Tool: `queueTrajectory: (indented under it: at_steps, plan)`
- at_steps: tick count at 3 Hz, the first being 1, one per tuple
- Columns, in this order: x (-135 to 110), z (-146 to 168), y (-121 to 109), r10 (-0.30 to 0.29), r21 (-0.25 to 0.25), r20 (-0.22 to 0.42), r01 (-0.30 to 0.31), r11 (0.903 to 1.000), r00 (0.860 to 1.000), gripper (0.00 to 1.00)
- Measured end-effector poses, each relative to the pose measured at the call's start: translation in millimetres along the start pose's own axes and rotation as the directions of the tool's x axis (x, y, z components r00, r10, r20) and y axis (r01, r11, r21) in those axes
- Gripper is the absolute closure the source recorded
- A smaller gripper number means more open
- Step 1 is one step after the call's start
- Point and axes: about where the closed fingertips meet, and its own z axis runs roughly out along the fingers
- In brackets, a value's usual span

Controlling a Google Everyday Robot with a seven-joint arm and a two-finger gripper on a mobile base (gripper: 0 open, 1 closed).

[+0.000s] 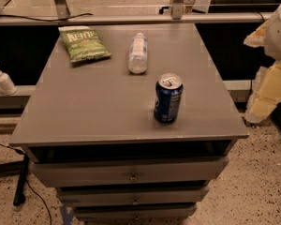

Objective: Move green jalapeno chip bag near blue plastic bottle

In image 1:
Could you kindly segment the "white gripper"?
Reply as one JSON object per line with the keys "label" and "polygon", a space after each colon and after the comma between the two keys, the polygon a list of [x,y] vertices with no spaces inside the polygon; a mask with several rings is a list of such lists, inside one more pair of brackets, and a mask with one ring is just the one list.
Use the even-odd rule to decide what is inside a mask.
{"label": "white gripper", "polygon": [[[244,39],[244,45],[252,48],[264,46],[266,55],[281,60],[281,4],[269,21]],[[281,102],[281,61],[275,61],[270,67],[260,67],[252,88],[244,119],[258,124]]]}

